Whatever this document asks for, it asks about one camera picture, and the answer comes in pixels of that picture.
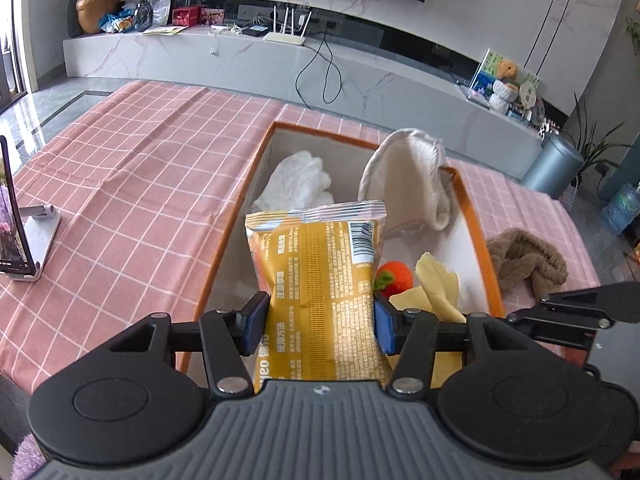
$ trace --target phone stand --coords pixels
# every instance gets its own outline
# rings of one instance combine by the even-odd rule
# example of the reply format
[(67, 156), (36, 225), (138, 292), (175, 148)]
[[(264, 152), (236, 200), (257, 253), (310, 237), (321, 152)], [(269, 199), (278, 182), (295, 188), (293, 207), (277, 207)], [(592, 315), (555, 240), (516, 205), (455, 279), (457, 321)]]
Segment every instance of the phone stand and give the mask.
[(42, 276), (42, 268), (60, 225), (60, 211), (51, 204), (44, 204), (21, 207), (18, 212), (24, 220), (24, 235), (27, 238), (36, 273), (33, 276), (10, 272), (5, 274), (17, 282), (37, 282)]

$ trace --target brown knitted cloth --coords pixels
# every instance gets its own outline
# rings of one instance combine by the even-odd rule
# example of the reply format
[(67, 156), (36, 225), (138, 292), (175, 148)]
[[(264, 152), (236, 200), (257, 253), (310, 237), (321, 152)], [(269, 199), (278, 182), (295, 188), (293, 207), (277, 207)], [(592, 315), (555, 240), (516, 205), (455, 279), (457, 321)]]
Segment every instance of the brown knitted cloth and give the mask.
[(530, 278), (533, 296), (539, 301), (558, 290), (568, 276), (562, 254), (522, 229), (507, 229), (491, 238), (487, 247), (503, 295)]

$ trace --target power outlet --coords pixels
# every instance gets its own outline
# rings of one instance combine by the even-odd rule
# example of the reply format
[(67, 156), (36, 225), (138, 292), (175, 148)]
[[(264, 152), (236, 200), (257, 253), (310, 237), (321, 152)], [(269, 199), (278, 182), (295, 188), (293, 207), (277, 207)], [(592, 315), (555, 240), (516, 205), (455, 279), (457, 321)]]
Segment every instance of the power outlet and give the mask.
[(339, 36), (342, 30), (342, 24), (343, 20), (340, 14), (329, 11), (325, 11), (322, 14), (318, 12), (311, 16), (309, 29), (311, 32), (319, 32), (322, 34), (324, 31), (327, 31), (329, 34)]
[[(268, 19), (272, 12), (273, 12), (273, 7), (240, 5), (238, 6), (238, 20), (242, 22), (250, 22), (251, 20), (254, 20), (256, 16), (262, 16)], [(282, 13), (282, 18), (284, 18), (284, 11), (281, 11), (280, 9), (278, 9), (279, 18), (281, 13)]]

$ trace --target trash can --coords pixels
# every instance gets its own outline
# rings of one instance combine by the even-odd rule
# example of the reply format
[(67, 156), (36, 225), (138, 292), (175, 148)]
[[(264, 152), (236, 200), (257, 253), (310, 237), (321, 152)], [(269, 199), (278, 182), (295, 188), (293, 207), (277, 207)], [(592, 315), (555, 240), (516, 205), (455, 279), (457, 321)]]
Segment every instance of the trash can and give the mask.
[(542, 191), (551, 198), (558, 198), (583, 164), (582, 155), (568, 140), (549, 134), (542, 143), (542, 151), (520, 184), (533, 191)]

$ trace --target pink checkered tablecloth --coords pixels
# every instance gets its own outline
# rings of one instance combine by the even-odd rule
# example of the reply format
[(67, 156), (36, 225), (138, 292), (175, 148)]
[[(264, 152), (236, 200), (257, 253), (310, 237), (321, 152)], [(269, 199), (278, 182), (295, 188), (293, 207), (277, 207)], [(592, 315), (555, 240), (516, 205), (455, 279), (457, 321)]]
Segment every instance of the pink checkered tablecloth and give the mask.
[[(0, 278), (0, 372), (31, 393), (151, 312), (193, 320), (247, 171), (276, 120), (376, 144), (386, 136), (276, 100), (138, 81), (55, 137), (15, 177), (20, 205), (52, 203), (62, 223), (37, 283)], [(493, 171), (452, 164), (486, 236), (511, 226), (548, 234), (576, 273), (568, 286), (597, 283), (559, 205), (538, 194), (534, 202)], [(531, 304), (522, 291), (516, 298), (508, 305)]]
[[(555, 245), (564, 256), (569, 277), (562, 290), (600, 285), (580, 233), (561, 203), (519, 186), (497, 171), (453, 158), (449, 165), (462, 174), (485, 238), (511, 227), (524, 229)], [(507, 314), (535, 304), (526, 285), (518, 286), (502, 300)]]

